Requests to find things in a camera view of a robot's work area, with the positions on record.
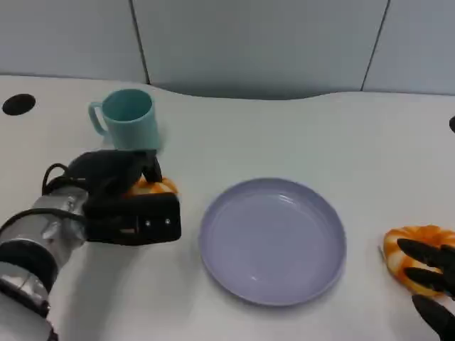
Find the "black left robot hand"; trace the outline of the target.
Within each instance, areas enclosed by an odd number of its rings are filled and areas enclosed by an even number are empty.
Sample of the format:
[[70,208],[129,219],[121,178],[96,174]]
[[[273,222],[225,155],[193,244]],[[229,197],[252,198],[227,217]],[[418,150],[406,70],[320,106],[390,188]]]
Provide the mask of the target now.
[[181,237],[178,190],[162,176],[154,150],[87,152],[68,175],[88,189],[82,206],[87,241],[141,246]]

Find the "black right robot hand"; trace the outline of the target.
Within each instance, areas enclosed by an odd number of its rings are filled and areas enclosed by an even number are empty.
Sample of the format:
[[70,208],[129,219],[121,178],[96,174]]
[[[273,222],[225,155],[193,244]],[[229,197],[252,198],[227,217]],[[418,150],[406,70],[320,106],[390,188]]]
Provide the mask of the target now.
[[[398,239],[398,247],[412,259],[439,273],[417,267],[406,267],[405,276],[425,288],[454,298],[454,248],[443,244],[439,248],[411,239]],[[434,299],[414,294],[412,302],[421,318],[438,334],[440,340],[454,339],[454,314]]]

